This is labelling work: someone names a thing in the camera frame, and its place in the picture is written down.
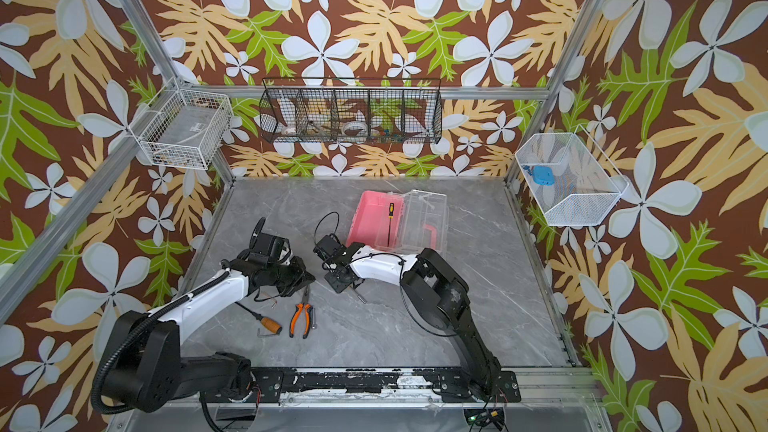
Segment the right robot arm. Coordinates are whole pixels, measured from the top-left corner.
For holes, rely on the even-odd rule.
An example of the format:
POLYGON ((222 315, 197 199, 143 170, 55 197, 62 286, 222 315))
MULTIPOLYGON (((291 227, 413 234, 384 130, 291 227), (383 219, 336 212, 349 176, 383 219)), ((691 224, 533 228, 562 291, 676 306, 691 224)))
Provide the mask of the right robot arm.
POLYGON ((398 254, 360 242, 345 246, 336 235, 327 234, 313 252, 335 292, 365 280, 393 284, 406 312, 422 330, 451 341, 460 368, 453 378, 440 381, 443 395, 458 400, 520 399, 514 374, 503 369, 474 322, 468 284, 437 251, 425 248, 417 254, 398 254))

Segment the pink plastic tool box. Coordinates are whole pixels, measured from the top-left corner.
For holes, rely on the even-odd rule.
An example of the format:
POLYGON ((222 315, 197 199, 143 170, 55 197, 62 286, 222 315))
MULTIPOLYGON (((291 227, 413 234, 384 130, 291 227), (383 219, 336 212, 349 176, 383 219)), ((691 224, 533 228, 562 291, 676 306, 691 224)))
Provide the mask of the pink plastic tool box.
POLYGON ((380 251, 416 254, 425 248, 443 252, 448 239, 448 197, 411 190, 404 194, 364 191, 358 203, 346 245, 361 242, 380 251), (386 247, 387 214, 395 204, 391 247, 386 247))

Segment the orange handled screwdriver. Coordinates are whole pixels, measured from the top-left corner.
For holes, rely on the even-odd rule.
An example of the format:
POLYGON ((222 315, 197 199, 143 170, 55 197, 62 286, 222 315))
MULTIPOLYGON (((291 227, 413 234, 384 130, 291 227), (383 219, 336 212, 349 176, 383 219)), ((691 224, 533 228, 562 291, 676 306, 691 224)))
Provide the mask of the orange handled screwdriver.
POLYGON ((269 331, 271 335, 279 335, 282 332, 282 326, 275 320, 259 314, 239 302, 236 302, 236 305, 252 316, 264 329, 269 331))

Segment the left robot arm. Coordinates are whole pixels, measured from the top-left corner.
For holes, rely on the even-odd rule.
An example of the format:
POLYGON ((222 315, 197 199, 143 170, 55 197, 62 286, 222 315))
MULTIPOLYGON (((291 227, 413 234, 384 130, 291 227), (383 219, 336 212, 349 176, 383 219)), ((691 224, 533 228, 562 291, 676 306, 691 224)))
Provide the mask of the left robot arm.
POLYGON ((243 399, 252 390, 251 362, 230 352, 183 357, 183 343, 227 307, 271 287, 290 297, 314 281, 288 240, 252 240, 214 276, 148 312, 122 314, 97 367, 90 403, 104 415, 154 412, 167 402, 201 394, 243 399))

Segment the orange handled pliers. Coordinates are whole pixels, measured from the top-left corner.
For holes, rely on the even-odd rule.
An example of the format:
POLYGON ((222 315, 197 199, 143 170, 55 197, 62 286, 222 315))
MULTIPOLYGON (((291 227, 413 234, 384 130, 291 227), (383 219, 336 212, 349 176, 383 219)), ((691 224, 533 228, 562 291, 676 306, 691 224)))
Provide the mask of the orange handled pliers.
POLYGON ((301 296, 300 302, 296 305, 294 315, 290 322, 289 327, 289 337, 294 338, 297 335, 297 325, 298 322, 303 319, 304 320, 304 327, 300 330, 301 337, 303 339, 306 339, 313 327, 313 307, 309 303, 309 296, 310 296, 310 286, 307 285, 303 289, 303 293, 301 296))

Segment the thin black yellow screwdriver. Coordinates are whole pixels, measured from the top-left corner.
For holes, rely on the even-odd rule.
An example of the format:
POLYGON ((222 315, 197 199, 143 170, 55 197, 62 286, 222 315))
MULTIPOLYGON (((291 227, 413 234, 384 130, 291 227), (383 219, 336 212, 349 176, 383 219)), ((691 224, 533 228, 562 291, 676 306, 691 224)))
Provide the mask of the thin black yellow screwdriver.
POLYGON ((393 219, 394 219, 394 212, 395 212, 395 204, 394 202, 390 202, 388 206, 388 214, 387 214, 387 241, 386 241, 386 247, 391 247, 391 241, 392 241, 392 226, 393 226, 393 219))

